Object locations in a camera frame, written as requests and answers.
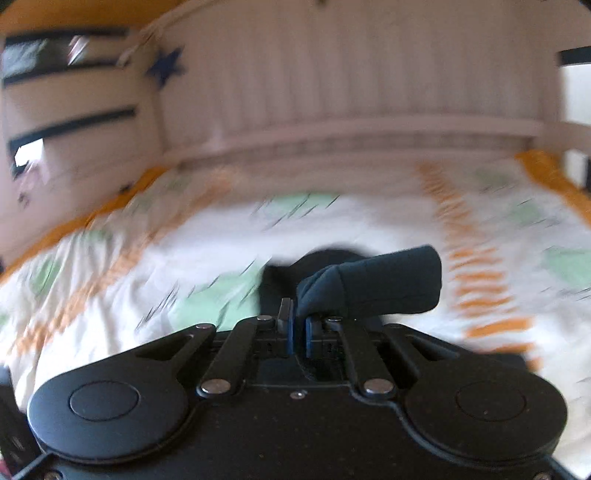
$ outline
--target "metal bolt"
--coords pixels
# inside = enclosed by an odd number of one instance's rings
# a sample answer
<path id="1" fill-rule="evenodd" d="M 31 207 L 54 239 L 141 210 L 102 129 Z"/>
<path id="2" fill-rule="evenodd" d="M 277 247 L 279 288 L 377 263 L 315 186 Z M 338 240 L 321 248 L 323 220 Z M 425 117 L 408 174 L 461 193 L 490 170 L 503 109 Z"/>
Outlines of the metal bolt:
<path id="1" fill-rule="evenodd" d="M 394 384 L 385 378 L 372 378 L 363 384 L 363 389 L 371 395 L 385 395 L 394 390 Z"/>
<path id="2" fill-rule="evenodd" d="M 60 472 L 56 472 L 54 470 L 47 472 L 43 476 L 43 480 L 61 480 L 62 478 L 64 478 L 63 475 Z"/>
<path id="3" fill-rule="evenodd" d="M 221 395 L 229 392 L 231 388 L 232 384 L 223 378 L 212 378 L 201 384 L 201 390 L 210 395 Z"/>
<path id="4" fill-rule="evenodd" d="M 290 397 L 293 400 L 303 400 L 308 392 L 306 390 L 296 390 L 295 392 L 290 393 Z"/>

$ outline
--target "circular cover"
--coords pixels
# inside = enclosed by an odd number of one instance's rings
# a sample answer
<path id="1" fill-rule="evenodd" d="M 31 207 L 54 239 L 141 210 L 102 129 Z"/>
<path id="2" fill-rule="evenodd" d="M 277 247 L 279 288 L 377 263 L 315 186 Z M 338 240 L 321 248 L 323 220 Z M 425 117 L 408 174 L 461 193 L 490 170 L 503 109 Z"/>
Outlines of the circular cover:
<path id="1" fill-rule="evenodd" d="M 119 463 L 169 437 L 188 405 L 166 363 L 129 355 L 53 378 L 33 395 L 28 417 L 45 450 L 81 463 Z"/>
<path id="2" fill-rule="evenodd" d="M 121 382 L 93 382 L 83 385 L 70 397 L 72 411 L 86 420 L 107 421 L 122 417 L 137 404 L 136 389 Z"/>
<path id="3" fill-rule="evenodd" d="M 482 462 L 552 452 L 567 416 L 551 384 L 477 355 L 433 362 L 404 403 L 429 442 Z"/>

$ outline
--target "blue star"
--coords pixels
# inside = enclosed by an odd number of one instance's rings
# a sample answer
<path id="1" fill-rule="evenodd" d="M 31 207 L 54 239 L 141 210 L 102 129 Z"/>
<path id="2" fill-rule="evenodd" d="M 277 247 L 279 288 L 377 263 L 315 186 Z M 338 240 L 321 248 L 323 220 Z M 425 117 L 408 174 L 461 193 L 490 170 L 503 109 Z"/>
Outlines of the blue star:
<path id="1" fill-rule="evenodd" d="M 183 48 L 175 48 L 168 55 L 164 55 L 162 51 L 158 52 L 158 60 L 146 72 L 146 75 L 153 75 L 158 79 L 158 85 L 163 88 L 166 82 L 172 75 L 181 75 L 184 73 L 184 68 L 177 65 L 178 58 L 183 52 Z"/>

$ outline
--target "bedsheet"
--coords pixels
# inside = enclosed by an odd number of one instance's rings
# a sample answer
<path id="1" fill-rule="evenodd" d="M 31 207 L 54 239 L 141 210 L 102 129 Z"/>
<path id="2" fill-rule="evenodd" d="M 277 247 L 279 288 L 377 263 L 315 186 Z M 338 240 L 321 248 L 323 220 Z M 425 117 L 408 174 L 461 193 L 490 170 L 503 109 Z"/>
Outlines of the bedsheet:
<path id="1" fill-rule="evenodd" d="M 18 404 L 50 378 L 199 322 L 258 312 L 271 258 L 326 246 L 433 245 L 440 304 L 388 316 L 477 351 L 523 353 L 563 393 L 556 456 L 591 473 L 591 231 L 514 159 L 267 162 L 173 170 L 0 287 L 0 352 Z"/>

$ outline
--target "green pattern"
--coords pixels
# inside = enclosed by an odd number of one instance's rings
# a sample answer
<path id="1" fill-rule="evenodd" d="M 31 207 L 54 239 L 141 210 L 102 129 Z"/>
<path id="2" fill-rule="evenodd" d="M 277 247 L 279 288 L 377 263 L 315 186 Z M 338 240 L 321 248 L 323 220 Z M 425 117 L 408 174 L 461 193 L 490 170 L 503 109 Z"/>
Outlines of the green pattern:
<path id="1" fill-rule="evenodd" d="M 191 179 L 189 177 L 175 177 L 166 185 L 165 189 L 168 192 L 182 193 L 190 183 Z"/>
<path id="2" fill-rule="evenodd" d="M 475 176 L 484 190 L 501 190 L 515 183 L 509 175 L 487 168 L 476 170 Z"/>
<path id="3" fill-rule="evenodd" d="M 527 200 L 515 205 L 509 213 L 509 218 L 521 226 L 528 226 L 540 223 L 545 216 L 535 200 Z"/>
<path id="4" fill-rule="evenodd" d="M 54 257 L 45 260 L 39 270 L 32 274 L 29 287 L 36 297 L 45 297 L 51 290 L 61 270 L 61 262 Z"/>
<path id="5" fill-rule="evenodd" d="M 591 288 L 591 250 L 552 247 L 544 252 L 544 266 L 576 290 Z"/>
<path id="6" fill-rule="evenodd" d="M 113 238 L 113 234 L 105 229 L 83 230 L 80 233 L 80 236 L 83 240 L 86 240 L 90 243 L 108 242 L 111 240 L 111 238 Z"/>
<path id="7" fill-rule="evenodd" d="M 332 193 L 297 193 L 274 197 L 263 205 L 262 210 L 272 215 L 287 218 L 302 218 L 315 209 L 327 209 L 338 195 Z"/>
<path id="8" fill-rule="evenodd" d="M 262 267 L 253 262 L 242 273 L 220 275 L 211 285 L 178 301 L 169 315 L 174 330 L 202 322 L 215 324 L 219 331 L 231 330 L 240 320 L 257 315 Z"/>

